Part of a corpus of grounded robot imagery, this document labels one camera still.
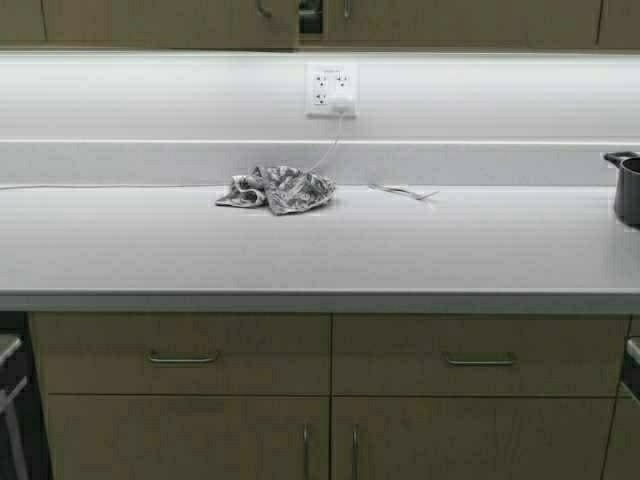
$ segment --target metal utensil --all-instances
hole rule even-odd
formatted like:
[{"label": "metal utensil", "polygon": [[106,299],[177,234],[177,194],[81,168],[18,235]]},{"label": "metal utensil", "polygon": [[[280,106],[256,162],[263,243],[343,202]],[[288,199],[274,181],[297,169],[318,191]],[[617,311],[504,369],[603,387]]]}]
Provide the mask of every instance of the metal utensil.
[{"label": "metal utensil", "polygon": [[417,200],[419,202],[422,202],[424,200],[426,200],[427,198],[431,198],[434,195],[437,195],[438,192],[431,192],[431,193],[416,193],[413,192],[407,188],[402,188],[402,187],[387,187],[385,185],[378,185],[376,183],[370,183],[369,184],[369,188],[372,188],[374,190],[382,190],[383,192],[388,192],[388,193],[396,193],[399,195],[406,195],[410,198],[413,198],[414,200]]}]

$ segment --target drawer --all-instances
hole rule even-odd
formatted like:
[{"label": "drawer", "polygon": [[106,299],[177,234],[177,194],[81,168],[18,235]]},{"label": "drawer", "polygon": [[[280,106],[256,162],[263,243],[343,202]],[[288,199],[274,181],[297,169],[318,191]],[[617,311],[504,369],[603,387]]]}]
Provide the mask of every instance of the drawer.
[{"label": "drawer", "polygon": [[613,397],[627,326],[617,316],[338,315],[333,392]]},{"label": "drawer", "polygon": [[329,317],[35,314],[48,394],[329,393]]}]

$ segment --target electrical outlet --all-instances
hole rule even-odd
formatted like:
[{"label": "electrical outlet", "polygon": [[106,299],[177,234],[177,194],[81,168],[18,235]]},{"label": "electrical outlet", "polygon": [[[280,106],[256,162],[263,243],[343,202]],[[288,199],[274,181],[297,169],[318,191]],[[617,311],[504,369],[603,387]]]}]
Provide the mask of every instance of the electrical outlet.
[{"label": "electrical outlet", "polygon": [[310,117],[355,117],[358,103],[355,64],[307,65],[306,113]]}]

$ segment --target cooking pot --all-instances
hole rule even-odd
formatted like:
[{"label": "cooking pot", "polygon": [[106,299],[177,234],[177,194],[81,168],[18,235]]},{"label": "cooking pot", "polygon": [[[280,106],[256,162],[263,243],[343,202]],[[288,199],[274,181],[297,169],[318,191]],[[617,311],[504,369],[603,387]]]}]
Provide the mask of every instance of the cooking pot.
[{"label": "cooking pot", "polygon": [[640,155],[634,152],[607,153],[604,159],[618,167],[618,189],[614,210],[627,225],[640,227]]}]

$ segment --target patterned towel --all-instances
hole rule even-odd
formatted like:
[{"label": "patterned towel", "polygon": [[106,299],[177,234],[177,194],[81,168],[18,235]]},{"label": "patterned towel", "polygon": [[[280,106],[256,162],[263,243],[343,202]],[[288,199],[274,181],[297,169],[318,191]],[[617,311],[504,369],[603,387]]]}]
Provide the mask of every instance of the patterned towel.
[{"label": "patterned towel", "polygon": [[216,205],[256,208],[268,204],[276,215],[301,213],[328,203],[335,184],[292,167],[256,167],[251,175],[234,175],[229,193]]}]

